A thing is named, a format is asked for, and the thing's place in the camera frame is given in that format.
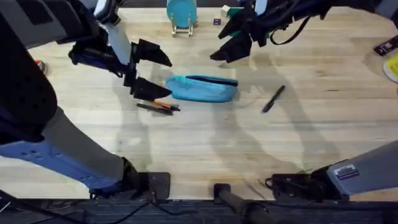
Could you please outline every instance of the wooden tabletop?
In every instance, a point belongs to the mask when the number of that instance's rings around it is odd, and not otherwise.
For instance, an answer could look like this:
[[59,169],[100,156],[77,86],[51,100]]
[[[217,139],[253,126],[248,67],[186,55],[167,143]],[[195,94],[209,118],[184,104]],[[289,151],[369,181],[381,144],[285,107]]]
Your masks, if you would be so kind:
[[[112,73],[74,66],[67,56],[71,45],[30,52],[48,63],[58,104],[82,131],[140,171],[171,173],[170,198],[211,198],[214,183],[228,182],[244,198],[272,199],[259,183],[272,174],[311,172],[397,139],[397,86],[382,72],[385,59],[372,50],[396,35],[392,23],[335,8],[325,21],[312,19],[291,44],[254,44],[249,58],[222,64],[209,59],[226,41],[217,38],[223,26],[213,25],[219,14],[218,8],[199,8],[194,36],[173,38],[165,9],[120,10],[131,40],[159,44],[173,63],[168,68],[141,62],[140,76],[161,85],[173,74],[239,80],[239,93],[229,103],[166,98],[182,109],[174,116],[136,108]],[[290,37],[298,26],[276,38]],[[261,114],[281,85],[281,98]],[[5,158],[0,189],[25,198],[88,198],[77,181]],[[398,194],[383,190],[353,200],[398,200]]]

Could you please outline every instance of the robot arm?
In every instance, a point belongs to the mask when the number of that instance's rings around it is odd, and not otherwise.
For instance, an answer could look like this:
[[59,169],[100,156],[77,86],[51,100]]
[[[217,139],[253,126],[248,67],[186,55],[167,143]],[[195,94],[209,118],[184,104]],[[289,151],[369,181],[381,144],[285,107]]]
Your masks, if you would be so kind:
[[158,45],[128,42],[116,14],[118,4],[113,0],[0,1],[0,48],[5,55],[0,60],[0,156],[48,168],[105,197],[126,190],[142,192],[149,179],[142,181],[129,161],[103,149],[73,125],[26,48],[76,42],[69,53],[74,64],[125,75],[124,85],[133,94],[140,59],[171,63]]
[[[258,14],[250,2],[247,2],[244,9],[236,13],[220,32],[219,38],[240,31],[227,43],[213,53],[210,58],[213,60],[225,60],[230,63],[250,55],[253,42],[260,47],[267,44],[267,35],[271,34],[270,40],[273,44],[281,45],[293,41],[303,30],[311,17],[320,16],[324,19],[330,8],[333,6],[349,6],[355,9],[362,9],[371,13],[391,19],[398,27],[398,1],[394,0],[283,0],[268,1],[266,10]],[[304,19],[298,31],[283,43],[276,43],[273,40],[273,33],[276,30],[285,30],[289,24]]]

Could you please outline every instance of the cable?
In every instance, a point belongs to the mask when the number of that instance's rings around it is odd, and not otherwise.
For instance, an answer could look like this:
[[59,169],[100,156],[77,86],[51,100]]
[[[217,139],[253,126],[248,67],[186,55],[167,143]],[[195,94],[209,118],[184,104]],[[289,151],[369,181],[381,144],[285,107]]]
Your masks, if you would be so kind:
[[[87,224],[86,222],[81,222],[81,221],[78,221],[78,220],[76,220],[76,219],[73,219],[73,218],[68,217],[67,215],[69,215],[69,214],[61,215],[61,214],[59,214],[59,213],[51,212],[50,210],[46,210],[46,209],[43,209],[43,208],[37,208],[37,207],[35,207],[35,206],[33,206],[33,205],[29,204],[29,203],[24,202],[24,201],[21,200],[21,199],[18,199],[18,198],[16,198],[16,197],[12,196],[12,195],[9,195],[8,193],[5,193],[5,192],[2,191],[2,190],[0,190],[0,195],[1,195],[2,198],[8,199],[8,200],[10,201],[10,203],[12,202],[12,203],[15,204],[15,205],[19,205],[19,206],[22,206],[22,207],[24,207],[24,208],[27,208],[27,210],[29,210],[29,211],[31,211],[31,212],[36,212],[36,213],[40,213],[40,214],[43,214],[43,215],[52,217],[52,218],[50,218],[50,219],[59,218],[59,219],[61,219],[61,220],[68,221],[68,222],[72,222],[72,223]],[[160,207],[159,205],[157,205],[157,204],[154,203],[154,202],[146,202],[146,203],[143,203],[142,205],[140,205],[139,207],[137,207],[135,210],[133,210],[130,214],[126,215],[125,217],[123,217],[123,218],[121,218],[121,219],[119,219],[119,220],[116,220],[115,222],[105,223],[105,224],[118,224],[118,223],[121,223],[121,222],[127,220],[129,217],[133,216],[133,215],[134,215],[135,213],[137,213],[139,210],[143,209],[144,207],[146,207],[146,206],[148,206],[148,205],[152,205],[152,206],[154,206],[155,208],[157,208],[158,210],[160,210],[160,211],[162,211],[162,212],[164,212],[164,213],[166,213],[166,214],[168,214],[168,215],[174,216],[174,217],[176,217],[176,216],[181,216],[181,215],[195,214],[195,213],[199,214],[198,211],[194,211],[194,210],[186,210],[186,211],[181,211],[181,212],[170,212],[170,211],[168,211],[168,210],[166,210],[166,209]]]
[[106,224],[118,224],[121,223],[123,221],[125,221],[126,219],[128,219],[129,217],[133,216],[135,213],[137,213],[139,210],[141,210],[142,208],[146,207],[149,205],[149,202],[146,202],[144,204],[142,204],[140,207],[136,208],[134,211],[132,211],[130,214],[126,215],[124,218],[121,218],[115,222],[111,222],[111,223],[106,223]]
[[281,22],[283,22],[288,16],[290,16],[291,12],[293,11],[293,9],[296,8],[296,6],[300,3],[301,0],[296,0],[293,2],[293,4],[286,10],[286,12],[279,17],[278,19],[274,20],[274,21],[270,21],[270,22],[262,22],[260,20],[260,18],[256,17],[253,21],[255,23],[257,23],[260,26],[263,27],[273,27],[277,24],[280,24]]
[[281,43],[277,43],[274,40],[274,34],[277,32],[277,30],[275,30],[271,36],[269,37],[269,40],[274,44],[274,45],[284,45],[284,44],[288,44],[291,41],[293,41],[294,39],[296,39],[300,33],[304,30],[305,26],[307,25],[307,23],[309,22],[309,20],[311,19],[312,16],[308,16],[307,18],[304,19],[304,21],[301,23],[300,27],[297,29],[297,31],[293,34],[293,36]]

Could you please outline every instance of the pen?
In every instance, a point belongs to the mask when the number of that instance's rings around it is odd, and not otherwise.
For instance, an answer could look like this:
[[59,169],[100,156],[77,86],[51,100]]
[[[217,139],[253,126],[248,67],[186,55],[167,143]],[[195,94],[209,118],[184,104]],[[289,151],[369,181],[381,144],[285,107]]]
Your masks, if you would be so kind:
[[276,91],[276,93],[275,93],[274,96],[271,98],[271,100],[264,106],[264,108],[262,109],[261,113],[266,113],[266,112],[268,112],[268,111],[272,108],[272,106],[274,105],[275,100],[278,99],[278,97],[280,96],[280,94],[281,94],[284,90],[285,90],[285,86],[282,85],[282,86],[278,89],[278,91]]
[[144,108],[147,110],[151,110],[151,111],[155,111],[164,115],[173,115],[173,111],[169,110],[169,109],[165,109],[165,108],[156,108],[154,106],[149,106],[149,105],[144,105],[142,103],[137,103],[137,106],[140,108]]

